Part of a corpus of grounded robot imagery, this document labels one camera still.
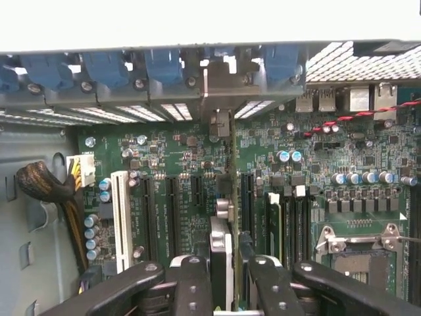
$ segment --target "ventilation grille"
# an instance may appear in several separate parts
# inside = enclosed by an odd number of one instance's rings
[[[333,42],[307,65],[307,82],[358,82],[421,78],[421,46],[402,55],[354,57],[353,42]]]

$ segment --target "blue bracket clip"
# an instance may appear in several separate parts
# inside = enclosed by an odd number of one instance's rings
[[[0,56],[0,93],[11,93],[19,90],[18,75],[7,66],[7,56]]]
[[[179,49],[152,49],[145,52],[145,63],[149,78],[163,86],[183,82]]]
[[[22,66],[28,72],[30,80],[53,91],[73,87],[73,74],[68,68],[65,54],[22,55]]]
[[[268,83],[286,81],[297,74],[298,45],[265,45],[262,52]]]
[[[129,71],[121,51],[82,53],[82,57],[92,80],[110,89],[129,83]]]

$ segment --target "motherboard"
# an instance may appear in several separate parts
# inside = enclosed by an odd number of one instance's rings
[[[398,103],[410,91],[399,90]],[[292,102],[235,121],[240,231],[255,253],[287,268],[313,259],[406,299],[409,246],[396,237],[409,235],[419,110],[398,109],[393,124],[365,116],[324,124],[337,118],[298,113]],[[128,174],[135,262],[169,266],[209,239],[209,219],[227,210],[233,190],[225,139],[198,122],[84,126],[78,137],[81,153],[95,156],[97,185],[84,190],[86,238],[105,278],[116,273],[113,172]]]

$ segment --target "white pci slot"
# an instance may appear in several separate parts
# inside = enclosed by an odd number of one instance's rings
[[[133,265],[132,220],[128,180],[127,171],[116,171],[111,174],[117,273],[121,273]]]

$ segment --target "green circuit board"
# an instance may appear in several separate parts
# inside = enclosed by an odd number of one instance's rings
[[[237,171],[239,175],[239,205],[243,205],[241,175],[254,176],[252,239],[256,253],[280,255],[276,249],[290,245],[280,232],[282,218],[273,208],[268,208],[266,193],[276,192],[271,185],[273,176],[303,176],[306,187],[314,186],[318,192],[310,201],[310,246],[314,250],[323,227],[333,227],[337,236],[367,236],[381,234],[388,223],[399,227],[403,236],[409,233],[409,189],[400,184],[402,175],[414,175],[417,167],[416,138],[413,137],[415,116],[409,110],[399,111],[401,124],[385,130],[377,130],[372,118],[361,118],[353,122],[343,122],[339,131],[333,134],[317,134],[311,139],[297,139],[298,132],[320,126],[323,122],[336,118],[327,113],[294,113],[288,110],[273,111],[254,118],[238,120]],[[293,131],[285,131],[284,126],[293,123]],[[352,133],[362,133],[363,140],[371,140],[369,148],[358,147],[357,141],[350,138]],[[120,126],[81,127],[78,132],[81,153],[94,153],[97,167],[97,181],[110,177],[114,171],[137,169],[142,176],[151,176],[155,196],[157,260],[168,266],[172,259],[170,237],[168,234],[171,210],[167,207],[166,181],[169,176],[178,183],[178,205],[180,212],[180,252],[193,253],[195,244],[206,240],[209,232],[209,217],[215,214],[216,176],[225,173],[226,145],[224,140],[209,137],[206,125],[196,122],[124,124]],[[146,136],[147,142],[139,145],[138,136]],[[88,148],[87,137],[94,137],[96,145]],[[316,143],[335,143],[336,149],[317,150]],[[122,158],[122,151],[130,148],[133,157]],[[299,151],[299,163],[281,163],[277,152]],[[393,174],[392,184],[358,184],[355,186],[336,186],[331,177],[335,173],[354,172],[360,176],[364,172],[379,174],[383,171]],[[198,205],[192,201],[192,176],[202,179],[203,202]],[[86,213],[98,212],[98,187],[85,189]],[[341,211],[330,208],[329,202],[341,203],[351,199],[392,199],[394,208],[387,210],[385,202],[377,202],[376,210]],[[141,202],[141,190],[132,188],[130,196],[132,210],[132,234],[134,246],[148,247]],[[113,259],[115,246],[112,221],[101,227],[101,255],[95,261],[102,264]],[[350,255],[368,254],[370,258],[383,258],[388,275],[385,289],[399,297],[407,296],[407,248],[401,253],[385,251],[355,250]],[[323,264],[339,265],[334,255],[323,257]],[[366,272],[353,273],[353,277],[366,282]]]

